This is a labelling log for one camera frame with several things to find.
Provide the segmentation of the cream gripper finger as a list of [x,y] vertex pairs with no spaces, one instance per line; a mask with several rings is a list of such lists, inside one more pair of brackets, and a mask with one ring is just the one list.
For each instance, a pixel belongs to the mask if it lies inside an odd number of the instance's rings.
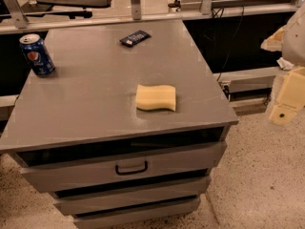
[[279,28],[274,34],[263,41],[260,48],[269,52],[281,52],[284,31],[285,27]]

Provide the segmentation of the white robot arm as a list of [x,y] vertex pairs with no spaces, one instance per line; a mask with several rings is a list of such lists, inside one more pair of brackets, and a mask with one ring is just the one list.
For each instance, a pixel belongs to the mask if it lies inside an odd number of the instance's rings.
[[285,26],[265,39],[261,48],[269,52],[281,52],[285,62],[296,66],[284,76],[269,115],[270,122],[283,126],[305,107],[305,4]]

